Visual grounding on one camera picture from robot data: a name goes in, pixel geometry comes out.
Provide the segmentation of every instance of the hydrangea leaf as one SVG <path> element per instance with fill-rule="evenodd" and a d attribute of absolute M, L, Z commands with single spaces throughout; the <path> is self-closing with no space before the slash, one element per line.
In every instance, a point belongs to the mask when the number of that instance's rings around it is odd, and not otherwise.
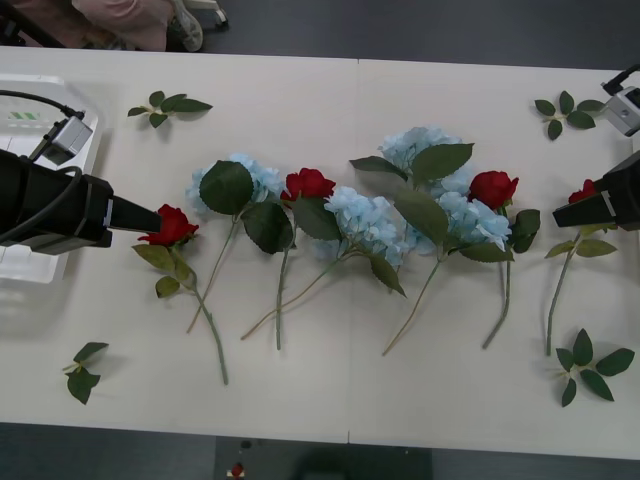
<path fill-rule="evenodd" d="M 358 158 L 357 160 L 349 160 L 353 168 L 356 170 L 362 170 L 365 172 L 385 172 L 385 173 L 393 173 L 402 178 L 405 182 L 409 180 L 409 177 L 406 173 L 396 167 L 393 163 L 385 160 L 382 157 L 366 157 L 366 158 Z"/>
<path fill-rule="evenodd" d="M 447 214 L 426 193 L 401 190 L 396 196 L 395 207 L 410 225 L 436 245 L 442 245 L 447 238 Z"/>
<path fill-rule="evenodd" d="M 240 163 L 220 160 L 200 182 L 200 198 L 211 210 L 237 215 L 253 196 L 251 174 Z"/>
<path fill-rule="evenodd" d="M 277 203 L 257 203 L 241 218 L 249 238 L 265 253 L 283 252 L 293 241 L 291 222 Z"/>
<path fill-rule="evenodd" d="M 336 216 L 324 208 L 322 198 L 298 198 L 291 209 L 296 223 L 304 233 L 317 240 L 341 240 Z"/>
<path fill-rule="evenodd" d="M 411 165 L 416 185 L 451 175 L 471 158 L 473 143 L 434 145 L 422 150 Z"/>

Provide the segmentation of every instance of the black cable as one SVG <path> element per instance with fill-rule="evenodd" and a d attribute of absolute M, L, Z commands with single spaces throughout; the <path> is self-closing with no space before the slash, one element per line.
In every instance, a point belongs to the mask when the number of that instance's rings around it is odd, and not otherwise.
<path fill-rule="evenodd" d="M 47 97 L 41 97 L 40 95 L 34 95 L 32 93 L 24 93 L 24 92 L 14 92 L 12 90 L 0 90 L 1 97 L 16 97 L 16 98 L 24 98 L 27 100 L 33 100 L 34 102 L 46 103 L 47 105 L 51 105 L 52 107 L 57 108 L 62 113 L 64 113 L 67 117 L 78 117 L 80 119 L 84 118 L 84 112 L 77 112 L 71 107 L 66 105 L 62 105 L 55 100 L 51 100 Z"/>
<path fill-rule="evenodd" d="M 60 204 L 73 192 L 73 190 L 78 186 L 80 180 L 82 180 L 82 170 L 78 167 L 65 167 L 61 170 L 58 170 L 59 173 L 68 173 L 73 172 L 74 176 L 69 182 L 69 184 L 64 188 L 62 192 L 45 208 L 40 210 L 38 213 L 29 217 L 24 222 L 16 225 L 8 232 L 5 232 L 0 235 L 0 245 L 4 242 L 11 240 L 13 237 L 21 235 L 22 233 L 31 230 L 34 226 L 44 220 L 47 216 L 51 214 L 53 210 L 55 210 Z"/>

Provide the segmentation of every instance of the pink clothing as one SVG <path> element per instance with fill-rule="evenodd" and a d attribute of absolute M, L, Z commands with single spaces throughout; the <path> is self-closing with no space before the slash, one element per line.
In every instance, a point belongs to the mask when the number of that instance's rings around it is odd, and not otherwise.
<path fill-rule="evenodd" d="M 141 50 L 164 51 L 173 18 L 170 0 L 9 0 L 70 48 L 91 41 L 93 25 Z"/>

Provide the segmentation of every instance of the flower stem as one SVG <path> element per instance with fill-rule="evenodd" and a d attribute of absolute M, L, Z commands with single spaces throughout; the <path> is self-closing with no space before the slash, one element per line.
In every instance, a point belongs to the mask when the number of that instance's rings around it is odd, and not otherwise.
<path fill-rule="evenodd" d="M 545 353 L 547 357 L 551 355 L 551 331 L 553 328 L 553 311 L 556 309 L 556 303 L 558 303 L 558 295 L 560 295 L 560 288 L 562 287 L 562 282 L 564 282 L 564 277 L 567 274 L 567 268 L 569 268 L 569 262 L 573 257 L 573 254 L 576 252 L 578 248 L 578 243 L 580 243 L 580 233 L 576 235 L 575 240 L 573 241 L 574 247 L 571 251 L 567 252 L 567 258 L 564 261 L 564 265 L 562 266 L 562 272 L 560 273 L 560 280 L 558 280 L 558 286 L 556 287 L 556 291 L 553 294 L 553 300 L 551 301 L 551 308 L 549 309 L 549 319 L 547 321 L 547 346 L 545 349 Z"/>
<path fill-rule="evenodd" d="M 218 266 L 220 265 L 220 261 L 222 260 L 222 256 L 224 255 L 224 252 L 227 249 L 227 246 L 229 245 L 229 242 L 231 241 L 231 238 L 233 237 L 233 231 L 235 230 L 237 223 L 238 223 L 238 221 L 235 218 L 231 222 L 231 228 L 229 229 L 229 235 L 227 236 L 227 240 L 224 242 L 224 245 L 222 246 L 222 250 L 220 251 L 220 255 L 218 256 L 218 260 L 216 260 L 216 264 L 213 267 L 213 271 L 211 272 L 211 276 L 209 277 L 209 283 L 207 283 L 207 288 L 205 289 L 204 297 L 202 298 L 203 301 L 206 300 L 207 296 L 209 295 L 209 292 L 211 291 L 211 286 L 213 285 L 213 280 L 216 277 L 216 272 L 218 271 Z M 198 307 L 198 311 L 193 316 L 193 320 L 191 320 L 191 324 L 189 325 L 189 328 L 187 329 L 187 333 L 191 333 L 191 330 L 193 330 L 193 327 L 196 324 L 196 320 L 198 319 L 198 315 L 200 315 L 200 311 L 201 310 L 202 310 L 202 305 L 200 307 Z"/>
<path fill-rule="evenodd" d="M 416 310 L 418 309 L 418 305 L 420 304 L 420 300 L 422 300 L 422 296 L 424 295 L 424 292 L 427 290 L 427 287 L 429 286 L 429 282 L 431 282 L 431 279 L 436 274 L 438 267 L 443 261 L 444 260 L 438 259 L 438 263 L 436 263 L 436 266 L 433 267 L 433 270 L 431 270 L 431 273 L 429 274 L 429 278 L 427 278 L 427 281 L 425 282 L 424 287 L 422 287 L 422 291 L 420 292 L 420 296 L 418 296 L 418 300 L 416 301 L 416 304 L 413 306 L 413 310 L 411 310 L 411 315 L 409 315 L 409 318 L 407 318 L 407 321 L 404 322 L 404 325 L 402 326 L 398 334 L 395 337 L 393 337 L 393 340 L 391 340 L 391 343 L 389 343 L 389 345 L 384 350 L 384 352 L 382 352 L 383 357 L 391 351 L 391 349 L 395 346 L 396 343 L 398 343 L 398 340 L 400 340 L 400 337 L 402 336 L 404 331 L 411 324 L 411 320 L 413 319 L 413 316 L 415 315 Z"/>
<path fill-rule="evenodd" d="M 213 316 L 211 312 L 204 304 L 204 299 L 200 296 L 197 287 L 193 287 L 193 293 L 198 299 L 198 303 L 200 303 L 200 308 L 202 309 L 205 318 L 209 322 L 209 326 L 211 327 L 211 331 L 213 332 L 213 336 L 216 340 L 216 345 L 218 347 L 218 358 L 220 359 L 220 370 L 222 371 L 222 381 L 225 385 L 229 385 L 229 375 L 227 374 L 227 366 L 224 362 L 224 352 L 222 351 L 222 341 L 220 340 L 220 335 L 218 334 L 218 330 L 216 329 L 215 324 L 213 323 Z"/>
<path fill-rule="evenodd" d="M 506 277 L 504 306 L 502 307 L 502 314 L 500 314 L 498 323 L 496 323 L 496 326 L 493 327 L 493 330 L 491 330 L 491 333 L 482 344 L 483 350 L 486 350 L 487 348 L 489 348 L 489 344 L 493 340 L 493 337 L 495 337 L 496 334 L 498 333 L 498 330 L 500 330 L 500 327 L 502 327 L 502 324 L 507 319 L 507 314 L 509 313 L 509 302 L 511 300 L 511 262 L 506 262 L 506 263 L 507 263 L 507 277 Z"/>
<path fill-rule="evenodd" d="M 351 258 L 351 257 L 353 257 L 353 256 L 355 256 L 355 255 L 358 255 L 358 253 L 355 253 L 355 252 L 354 252 L 354 253 L 348 253 L 348 254 L 343 255 L 343 256 L 342 256 L 342 257 L 340 257 L 340 258 L 337 258 L 337 259 L 336 259 L 336 260 L 334 260 L 333 262 L 331 262 L 331 263 L 327 266 L 327 268 L 325 268 L 325 269 L 324 269 L 324 271 L 323 271 L 320 275 L 318 275 L 318 276 L 316 277 L 316 279 L 315 279 L 313 282 L 311 282 L 311 283 L 309 284 L 309 286 L 308 286 L 307 288 L 305 288 L 301 293 L 299 293 L 298 295 L 296 295 L 294 298 L 292 298 L 292 299 L 291 299 L 291 300 L 289 300 L 288 302 L 286 302 L 286 303 L 282 304 L 281 308 L 287 307 L 287 306 L 291 305 L 293 302 L 295 302 L 296 300 L 298 300 L 298 299 L 299 299 L 300 297 L 302 297 L 305 293 L 307 293 L 309 290 L 311 290 L 311 288 L 312 288 L 316 283 L 318 283 L 318 281 L 319 281 L 322 277 L 324 277 L 327 273 L 329 273 L 329 272 L 331 271 L 331 269 L 333 269 L 333 267 L 335 267 L 338 263 L 340 263 L 340 262 L 344 262 L 344 261 L 345 261 L 345 260 L 347 260 L 348 258 Z M 256 331 L 256 330 L 257 330 L 257 329 L 258 329 L 258 328 L 259 328 L 259 327 L 260 327 L 260 326 L 261 326 L 261 325 L 266 321 L 266 320 L 268 320 L 268 319 L 269 319 L 269 317 L 271 317 L 271 315 L 273 315 L 274 313 L 276 313 L 276 311 L 277 311 L 277 308 L 274 308 L 274 309 L 273 309 L 273 310 L 271 310 L 269 313 L 267 313 L 264 317 L 262 317 L 262 318 L 260 319 L 260 321 L 259 321 L 258 323 L 256 323 L 256 324 L 251 328 L 251 330 L 249 330 L 247 333 L 245 333 L 245 334 L 240 338 L 240 340 L 246 340 L 247 338 L 249 338 L 249 336 L 250 336 L 253 332 L 255 332 L 255 331 Z"/>

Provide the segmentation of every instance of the person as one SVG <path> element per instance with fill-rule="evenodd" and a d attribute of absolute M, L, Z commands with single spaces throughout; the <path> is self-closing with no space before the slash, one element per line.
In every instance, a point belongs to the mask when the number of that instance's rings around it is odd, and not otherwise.
<path fill-rule="evenodd" d="M 9 0 L 69 48 L 165 51 L 167 36 L 200 50 L 202 26 L 183 0 Z"/>

